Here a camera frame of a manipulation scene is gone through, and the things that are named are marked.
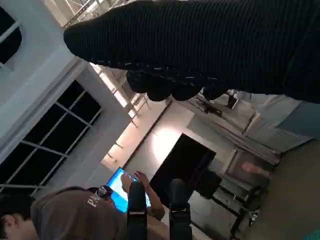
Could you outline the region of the black knitted gloved right hand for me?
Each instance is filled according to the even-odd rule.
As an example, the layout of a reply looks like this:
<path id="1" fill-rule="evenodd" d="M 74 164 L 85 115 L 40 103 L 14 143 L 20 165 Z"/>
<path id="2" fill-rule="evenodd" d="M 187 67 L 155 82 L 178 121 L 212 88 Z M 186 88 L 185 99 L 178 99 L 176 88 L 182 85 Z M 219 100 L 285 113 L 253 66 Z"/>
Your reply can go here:
<path id="1" fill-rule="evenodd" d="M 72 54 L 126 71 L 152 101 L 229 90 L 320 101 L 317 0 L 137 0 L 63 33 Z"/>

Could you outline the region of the bare black left hand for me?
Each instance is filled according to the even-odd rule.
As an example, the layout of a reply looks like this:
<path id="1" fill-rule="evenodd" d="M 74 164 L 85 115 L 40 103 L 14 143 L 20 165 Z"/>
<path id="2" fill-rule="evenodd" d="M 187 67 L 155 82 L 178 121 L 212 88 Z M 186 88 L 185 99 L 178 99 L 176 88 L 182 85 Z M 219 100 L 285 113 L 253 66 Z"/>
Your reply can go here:
<path id="1" fill-rule="evenodd" d="M 186 185 L 181 179 L 172 180 L 169 199 L 168 238 L 170 240 L 191 240 L 193 234 L 190 204 L 188 203 Z M 148 238 L 145 187 L 138 181 L 134 181 L 129 187 L 126 219 L 128 240 L 146 240 Z"/>

